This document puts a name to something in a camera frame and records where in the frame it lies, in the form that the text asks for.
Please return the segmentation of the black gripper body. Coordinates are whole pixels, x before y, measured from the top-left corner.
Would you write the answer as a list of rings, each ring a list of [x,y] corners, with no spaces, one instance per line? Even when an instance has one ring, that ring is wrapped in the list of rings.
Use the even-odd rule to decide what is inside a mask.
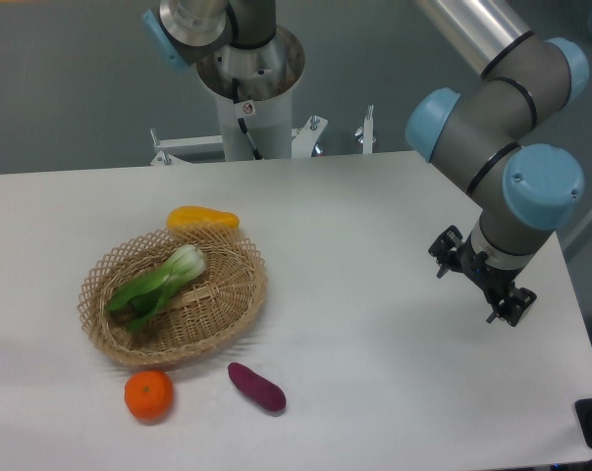
[[[458,249],[461,271],[484,293],[488,303],[505,303],[515,270],[505,270],[489,265],[485,250],[474,248],[474,233]]]

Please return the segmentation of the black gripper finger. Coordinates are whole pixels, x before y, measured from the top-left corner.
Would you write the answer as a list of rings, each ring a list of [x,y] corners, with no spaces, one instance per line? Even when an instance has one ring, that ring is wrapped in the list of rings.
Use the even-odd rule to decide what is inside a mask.
[[[462,234],[451,225],[447,227],[428,248],[428,254],[438,265],[437,278],[442,279],[448,272],[461,273],[459,250],[463,248]]]
[[[501,320],[511,327],[515,327],[524,318],[527,310],[537,299],[534,291],[518,288],[516,285],[489,289],[485,296],[492,307],[486,322],[491,324],[495,320]]]

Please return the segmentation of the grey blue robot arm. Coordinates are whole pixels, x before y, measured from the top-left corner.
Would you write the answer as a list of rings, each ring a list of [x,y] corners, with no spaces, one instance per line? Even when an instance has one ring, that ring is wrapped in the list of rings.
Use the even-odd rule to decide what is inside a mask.
[[[570,41],[539,39],[504,1],[419,7],[483,82],[468,99],[433,91],[405,127],[408,144],[482,210],[469,235],[449,227],[429,252],[441,273],[462,273],[482,290],[493,319],[516,325],[536,296],[515,278],[584,188],[568,152],[521,140],[581,93],[588,62]],[[213,95],[228,160],[311,155],[321,124],[292,130],[304,53],[277,24],[274,2],[162,1],[142,19],[164,60],[195,68]]]

